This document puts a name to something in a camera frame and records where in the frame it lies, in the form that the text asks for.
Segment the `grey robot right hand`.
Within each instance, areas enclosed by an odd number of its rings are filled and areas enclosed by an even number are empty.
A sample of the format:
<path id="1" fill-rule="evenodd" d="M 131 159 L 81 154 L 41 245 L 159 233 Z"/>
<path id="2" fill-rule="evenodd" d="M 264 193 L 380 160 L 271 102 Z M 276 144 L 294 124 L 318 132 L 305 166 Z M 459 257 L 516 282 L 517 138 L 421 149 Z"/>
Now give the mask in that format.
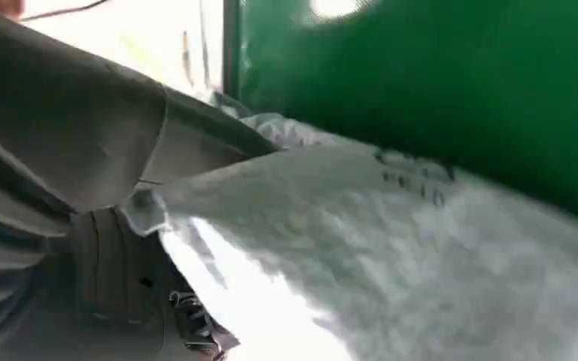
<path id="1" fill-rule="evenodd" d="M 274 147 L 0 13 L 0 360 L 213 360 L 236 340 L 121 207 Z"/>

